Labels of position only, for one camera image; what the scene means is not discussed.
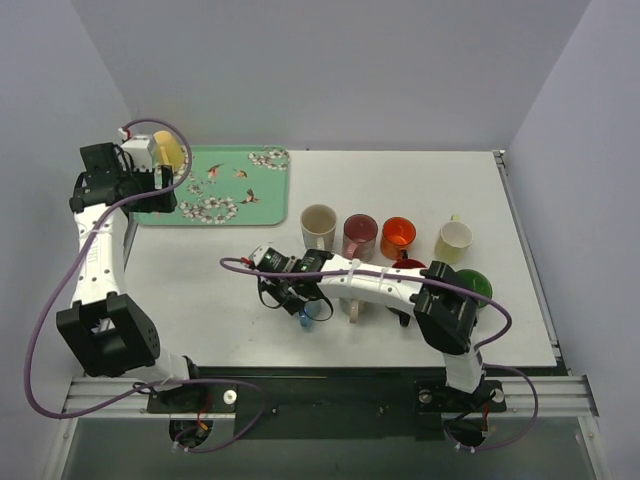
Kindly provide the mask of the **pink mug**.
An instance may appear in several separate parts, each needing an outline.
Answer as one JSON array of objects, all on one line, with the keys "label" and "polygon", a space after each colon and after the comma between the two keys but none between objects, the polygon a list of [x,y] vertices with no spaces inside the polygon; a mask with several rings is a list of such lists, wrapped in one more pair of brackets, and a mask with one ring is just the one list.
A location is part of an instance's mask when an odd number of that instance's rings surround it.
[{"label": "pink mug", "polygon": [[377,222],[369,215],[351,215],[343,225],[342,256],[369,262],[374,254]]}]

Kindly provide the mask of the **large cream patterned mug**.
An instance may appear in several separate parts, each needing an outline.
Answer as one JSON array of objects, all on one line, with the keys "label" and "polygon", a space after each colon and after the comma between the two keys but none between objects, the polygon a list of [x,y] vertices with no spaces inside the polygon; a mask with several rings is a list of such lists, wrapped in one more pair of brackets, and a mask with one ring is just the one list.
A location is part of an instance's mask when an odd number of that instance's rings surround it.
[{"label": "large cream patterned mug", "polygon": [[474,291],[483,297],[493,297],[493,287],[488,278],[481,272],[473,269],[455,271],[459,286],[466,290]]}]

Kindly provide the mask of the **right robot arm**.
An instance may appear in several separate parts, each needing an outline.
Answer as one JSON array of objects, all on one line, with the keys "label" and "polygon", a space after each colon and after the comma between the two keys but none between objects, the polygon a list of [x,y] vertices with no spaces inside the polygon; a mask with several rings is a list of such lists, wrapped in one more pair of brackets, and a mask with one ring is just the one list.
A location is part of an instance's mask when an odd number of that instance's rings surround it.
[{"label": "right robot arm", "polygon": [[449,266],[382,267],[316,249],[295,258],[271,247],[257,248],[249,260],[263,274],[259,292],[268,293],[291,315],[309,303],[347,299],[414,319],[424,341],[443,354],[449,402],[468,409],[482,398],[482,360],[472,350],[479,305],[464,293],[468,288]]}]

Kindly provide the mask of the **yellow mug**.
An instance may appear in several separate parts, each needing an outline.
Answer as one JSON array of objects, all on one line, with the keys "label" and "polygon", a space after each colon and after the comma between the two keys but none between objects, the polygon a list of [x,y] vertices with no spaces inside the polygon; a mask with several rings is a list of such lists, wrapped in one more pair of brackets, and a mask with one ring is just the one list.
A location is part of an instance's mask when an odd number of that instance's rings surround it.
[{"label": "yellow mug", "polygon": [[153,137],[156,142],[154,155],[156,163],[170,166],[173,171],[179,170],[185,163],[185,156],[176,138],[166,130],[155,132]]}]

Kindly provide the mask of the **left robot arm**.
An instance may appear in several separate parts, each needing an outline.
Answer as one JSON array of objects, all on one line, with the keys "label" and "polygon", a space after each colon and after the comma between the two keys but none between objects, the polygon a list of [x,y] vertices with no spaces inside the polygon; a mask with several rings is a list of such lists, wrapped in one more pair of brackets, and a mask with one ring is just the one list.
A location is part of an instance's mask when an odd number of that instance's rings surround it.
[{"label": "left robot arm", "polygon": [[66,344],[91,377],[130,376],[170,390],[181,410],[200,408],[204,384],[195,364],[161,345],[151,318],[125,289],[126,236],[135,213],[171,213],[172,193],[156,188],[173,183],[174,169],[155,139],[137,135],[122,144],[81,148],[85,165],[69,200],[83,254],[73,276],[69,308],[56,315]]}]

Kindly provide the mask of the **blue mug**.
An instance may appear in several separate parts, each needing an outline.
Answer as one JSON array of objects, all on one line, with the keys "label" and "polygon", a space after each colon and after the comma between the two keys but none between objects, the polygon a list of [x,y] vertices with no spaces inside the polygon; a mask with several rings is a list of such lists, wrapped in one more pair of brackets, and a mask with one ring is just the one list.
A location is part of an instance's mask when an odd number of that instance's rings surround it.
[{"label": "blue mug", "polygon": [[305,332],[310,332],[316,323],[321,321],[322,302],[319,300],[310,301],[300,310],[298,314],[299,324]]}]

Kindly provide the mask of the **orange mug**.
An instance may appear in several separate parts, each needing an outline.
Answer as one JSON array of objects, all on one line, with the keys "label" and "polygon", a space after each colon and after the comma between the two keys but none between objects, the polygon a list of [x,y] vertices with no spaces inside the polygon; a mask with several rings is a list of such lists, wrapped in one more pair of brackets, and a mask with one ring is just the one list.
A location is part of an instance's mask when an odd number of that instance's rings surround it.
[{"label": "orange mug", "polygon": [[381,253],[388,259],[399,260],[409,252],[416,236],[416,228],[410,220],[398,216],[391,217],[383,224]]}]

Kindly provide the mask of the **cream floral tall mug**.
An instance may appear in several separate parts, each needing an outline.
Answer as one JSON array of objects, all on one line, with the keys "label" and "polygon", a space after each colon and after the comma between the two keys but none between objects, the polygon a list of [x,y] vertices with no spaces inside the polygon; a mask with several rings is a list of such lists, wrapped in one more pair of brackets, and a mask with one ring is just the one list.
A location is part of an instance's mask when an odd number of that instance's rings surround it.
[{"label": "cream floral tall mug", "polygon": [[337,225],[336,212],[329,206],[314,204],[300,215],[303,243],[306,249],[331,251]]}]

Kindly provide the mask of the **pale yellow-green mug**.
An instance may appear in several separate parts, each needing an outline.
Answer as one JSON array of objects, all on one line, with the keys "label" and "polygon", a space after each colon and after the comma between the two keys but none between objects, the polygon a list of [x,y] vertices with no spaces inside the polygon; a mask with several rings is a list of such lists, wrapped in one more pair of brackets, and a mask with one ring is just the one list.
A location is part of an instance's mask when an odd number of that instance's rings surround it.
[{"label": "pale yellow-green mug", "polygon": [[452,215],[439,229],[434,246],[435,258],[447,264],[458,263],[473,244],[471,228],[461,221],[459,215]]}]

